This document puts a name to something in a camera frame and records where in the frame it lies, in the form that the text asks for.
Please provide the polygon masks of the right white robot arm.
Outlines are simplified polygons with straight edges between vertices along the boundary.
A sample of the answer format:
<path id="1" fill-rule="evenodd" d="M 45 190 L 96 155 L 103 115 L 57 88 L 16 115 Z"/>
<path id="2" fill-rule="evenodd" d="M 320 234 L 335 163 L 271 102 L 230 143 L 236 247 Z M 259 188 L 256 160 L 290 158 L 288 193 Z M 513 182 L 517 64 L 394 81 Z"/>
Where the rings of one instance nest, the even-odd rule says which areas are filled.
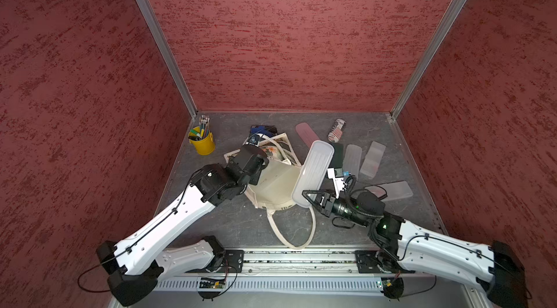
<path id="1" fill-rule="evenodd" d="M 405 295 L 401 274 L 426 273 L 481 290 L 499 307 L 528 305 L 525 267 L 508 244 L 473 244 L 422 228 L 387 212 L 379 197 L 364 190 L 355 198 L 338 198 L 327 190 L 302 195 L 320 214 L 367 229 L 379 248 L 374 266 L 395 276 L 383 286 L 390 299 Z"/>

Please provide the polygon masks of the green pencil case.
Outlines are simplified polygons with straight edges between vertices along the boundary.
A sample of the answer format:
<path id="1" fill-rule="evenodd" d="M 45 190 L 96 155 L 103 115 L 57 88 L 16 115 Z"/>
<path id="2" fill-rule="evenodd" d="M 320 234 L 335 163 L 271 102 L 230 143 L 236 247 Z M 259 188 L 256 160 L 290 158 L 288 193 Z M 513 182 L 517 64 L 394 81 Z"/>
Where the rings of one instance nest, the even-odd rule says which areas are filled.
<path id="1" fill-rule="evenodd" d="M 344 145 L 341 143 L 330 143 L 334 148 L 334 154 L 329 164 L 329 168 L 342 169 L 344 158 Z"/>

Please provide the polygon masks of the floral canvas tote bag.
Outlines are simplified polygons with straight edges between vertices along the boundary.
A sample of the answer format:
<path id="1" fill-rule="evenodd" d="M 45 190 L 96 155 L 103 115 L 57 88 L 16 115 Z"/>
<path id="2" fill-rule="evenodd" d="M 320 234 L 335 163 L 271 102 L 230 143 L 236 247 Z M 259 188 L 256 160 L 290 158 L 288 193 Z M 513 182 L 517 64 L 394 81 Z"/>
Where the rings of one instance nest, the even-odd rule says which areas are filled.
<path id="1" fill-rule="evenodd" d="M 303 250 L 309 246 L 316 232 L 316 215 L 310 210 L 311 230 L 307 241 L 302 245 L 293 245 L 282 235 L 274 221 L 274 214 L 296 206 L 292 200 L 294 185 L 302 168 L 294 148 L 286 133 L 261 141 L 259 146 L 269 158 L 268 167 L 263 170 L 257 185 L 249 185 L 245 196 L 257 209 L 264 209 L 268 222 L 275 236 L 292 250 Z"/>

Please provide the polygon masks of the pink pencil case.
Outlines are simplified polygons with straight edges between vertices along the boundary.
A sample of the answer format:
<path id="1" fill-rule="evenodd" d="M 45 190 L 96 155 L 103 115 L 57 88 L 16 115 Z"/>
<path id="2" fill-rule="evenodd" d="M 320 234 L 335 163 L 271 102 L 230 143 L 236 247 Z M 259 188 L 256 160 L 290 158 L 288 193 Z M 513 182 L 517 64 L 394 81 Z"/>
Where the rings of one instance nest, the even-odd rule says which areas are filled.
<path id="1" fill-rule="evenodd" d="M 296 125 L 295 131 L 308 148 L 311 148 L 314 142 L 319 141 L 318 135 L 306 122 L 302 122 Z"/>

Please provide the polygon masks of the clear ribbed pencil case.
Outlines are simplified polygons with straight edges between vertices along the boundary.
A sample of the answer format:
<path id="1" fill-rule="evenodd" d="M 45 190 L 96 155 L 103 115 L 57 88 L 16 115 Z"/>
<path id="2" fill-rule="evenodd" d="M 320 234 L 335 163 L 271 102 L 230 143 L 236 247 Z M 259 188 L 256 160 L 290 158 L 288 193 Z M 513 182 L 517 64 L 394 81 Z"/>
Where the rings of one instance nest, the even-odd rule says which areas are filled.
<path id="1" fill-rule="evenodd" d="M 358 145 L 349 144 L 346 146 L 345 155 L 342 163 L 343 172 L 358 178 L 361 168 L 362 148 Z"/>

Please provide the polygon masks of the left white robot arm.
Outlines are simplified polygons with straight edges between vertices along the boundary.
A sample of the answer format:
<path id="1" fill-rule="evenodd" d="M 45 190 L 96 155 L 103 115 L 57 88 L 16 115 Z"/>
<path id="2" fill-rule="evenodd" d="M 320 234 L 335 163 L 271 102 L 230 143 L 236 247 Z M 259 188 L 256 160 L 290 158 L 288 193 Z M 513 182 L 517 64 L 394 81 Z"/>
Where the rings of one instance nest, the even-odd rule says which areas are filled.
<path id="1" fill-rule="evenodd" d="M 243 145 L 225 166 L 208 164 L 195 171 L 176 200 L 141 229 L 119 242 L 101 244 L 97 257 L 108 274 L 108 292 L 129 307 L 150 294 L 161 280 L 193 270 L 222 270 L 226 250 L 213 236 L 174 250 L 168 245 L 221 203 L 258 184 L 268 164 L 265 151 Z"/>

